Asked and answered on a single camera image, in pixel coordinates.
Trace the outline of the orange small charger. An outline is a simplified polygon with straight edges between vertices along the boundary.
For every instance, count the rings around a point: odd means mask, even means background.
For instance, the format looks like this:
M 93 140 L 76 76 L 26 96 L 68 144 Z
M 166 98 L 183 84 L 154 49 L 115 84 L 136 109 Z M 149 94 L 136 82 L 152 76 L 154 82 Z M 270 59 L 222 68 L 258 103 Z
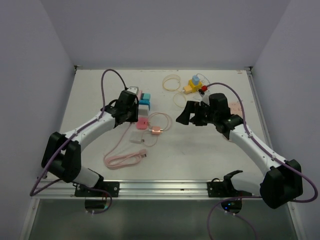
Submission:
M 154 135 L 154 136 L 159 136 L 161 135 L 164 130 L 159 127 L 159 126 L 152 126 L 150 129 L 149 129 L 149 132 L 151 133 L 151 135 Z

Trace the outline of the blue plug adapter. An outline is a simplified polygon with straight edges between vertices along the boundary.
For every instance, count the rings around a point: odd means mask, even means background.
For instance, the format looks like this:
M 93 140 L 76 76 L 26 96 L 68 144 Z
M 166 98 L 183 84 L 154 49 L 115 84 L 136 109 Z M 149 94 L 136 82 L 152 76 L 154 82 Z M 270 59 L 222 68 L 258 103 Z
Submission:
M 141 99 L 139 101 L 139 104 L 140 105 L 145 105 L 145 106 L 148 106 L 149 108 L 151 108 L 151 103 L 150 103 L 150 101 L 148 99 Z

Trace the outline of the pink plug adapter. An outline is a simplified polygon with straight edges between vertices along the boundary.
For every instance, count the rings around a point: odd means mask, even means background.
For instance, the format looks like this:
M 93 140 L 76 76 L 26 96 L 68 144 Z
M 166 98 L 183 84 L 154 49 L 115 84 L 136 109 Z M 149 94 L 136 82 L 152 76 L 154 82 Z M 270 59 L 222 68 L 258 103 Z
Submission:
M 147 117 L 139 117 L 136 122 L 136 128 L 138 130 L 146 130 L 149 128 L 149 120 Z

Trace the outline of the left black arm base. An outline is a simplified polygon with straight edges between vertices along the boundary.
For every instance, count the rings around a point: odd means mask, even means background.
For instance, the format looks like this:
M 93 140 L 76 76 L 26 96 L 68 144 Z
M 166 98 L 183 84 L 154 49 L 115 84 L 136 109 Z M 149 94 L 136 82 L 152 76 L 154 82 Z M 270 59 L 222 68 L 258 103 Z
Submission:
M 120 183 L 118 181 L 99 182 L 94 190 L 90 190 L 88 187 L 78 183 L 73 183 L 72 185 L 75 187 L 74 196 L 81 198 L 106 197 L 107 195 L 102 191 L 108 192 L 112 198 L 117 198 L 120 191 Z

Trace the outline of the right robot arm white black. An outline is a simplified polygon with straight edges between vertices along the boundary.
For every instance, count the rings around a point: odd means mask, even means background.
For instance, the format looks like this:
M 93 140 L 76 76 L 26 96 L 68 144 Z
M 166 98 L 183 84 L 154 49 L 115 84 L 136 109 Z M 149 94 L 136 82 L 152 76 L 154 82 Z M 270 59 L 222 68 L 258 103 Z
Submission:
M 294 159 L 286 160 L 273 153 L 263 141 L 253 141 L 255 134 L 246 127 L 242 117 L 231 113 L 223 93 L 205 94 L 201 102 L 188 101 L 176 122 L 196 126 L 213 124 L 219 133 L 249 156 L 263 175 L 263 180 L 250 174 L 235 178 L 242 170 L 234 170 L 221 181 L 214 178 L 207 183 L 209 197 L 258 195 L 270 208 L 276 209 L 303 194 L 301 165 Z

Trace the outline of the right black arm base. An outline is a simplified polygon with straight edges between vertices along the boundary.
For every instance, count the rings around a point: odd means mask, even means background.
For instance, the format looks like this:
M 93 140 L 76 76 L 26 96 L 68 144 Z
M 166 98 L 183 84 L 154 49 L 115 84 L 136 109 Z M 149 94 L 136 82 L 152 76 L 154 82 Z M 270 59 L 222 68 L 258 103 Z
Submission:
M 252 194 L 243 190 L 236 190 L 231 181 L 214 178 L 206 183 L 209 198 L 251 197 Z

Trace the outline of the teal plug adapter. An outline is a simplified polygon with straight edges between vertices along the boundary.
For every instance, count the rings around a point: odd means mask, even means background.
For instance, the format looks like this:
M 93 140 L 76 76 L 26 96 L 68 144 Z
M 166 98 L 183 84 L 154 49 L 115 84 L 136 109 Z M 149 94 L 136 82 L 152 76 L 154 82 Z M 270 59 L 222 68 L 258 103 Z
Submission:
M 143 93 L 141 95 L 141 100 L 150 101 L 150 99 L 151 99 L 151 94 L 150 93 Z

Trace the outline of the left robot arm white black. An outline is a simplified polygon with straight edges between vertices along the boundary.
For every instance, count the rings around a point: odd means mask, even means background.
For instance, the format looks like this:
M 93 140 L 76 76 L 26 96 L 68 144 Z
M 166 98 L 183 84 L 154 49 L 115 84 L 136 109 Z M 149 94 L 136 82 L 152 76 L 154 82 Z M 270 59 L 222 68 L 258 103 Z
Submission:
M 66 183 L 86 186 L 92 196 L 101 195 L 103 177 L 82 166 L 82 151 L 102 134 L 125 122 L 138 121 L 138 92 L 138 87 L 129 87 L 85 124 L 66 133 L 51 134 L 41 162 L 43 169 Z

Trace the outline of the white large charger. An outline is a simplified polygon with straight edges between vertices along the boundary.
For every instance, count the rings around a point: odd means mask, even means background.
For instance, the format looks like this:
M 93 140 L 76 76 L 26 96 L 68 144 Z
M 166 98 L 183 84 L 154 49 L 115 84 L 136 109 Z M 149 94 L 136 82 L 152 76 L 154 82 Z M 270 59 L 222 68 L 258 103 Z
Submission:
M 140 131 L 132 131 L 129 137 L 129 141 L 134 144 L 142 144 L 144 143 L 143 132 Z

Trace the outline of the pink rectangular power strip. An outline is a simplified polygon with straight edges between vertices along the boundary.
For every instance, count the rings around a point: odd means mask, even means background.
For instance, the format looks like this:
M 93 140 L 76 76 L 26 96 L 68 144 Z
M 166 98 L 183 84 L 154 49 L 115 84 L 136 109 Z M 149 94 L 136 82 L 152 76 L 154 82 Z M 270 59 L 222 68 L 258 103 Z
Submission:
M 143 94 L 143 91 L 139 90 L 138 93 L 137 93 L 137 98 L 138 98 L 139 101 L 141 100 L 142 94 Z

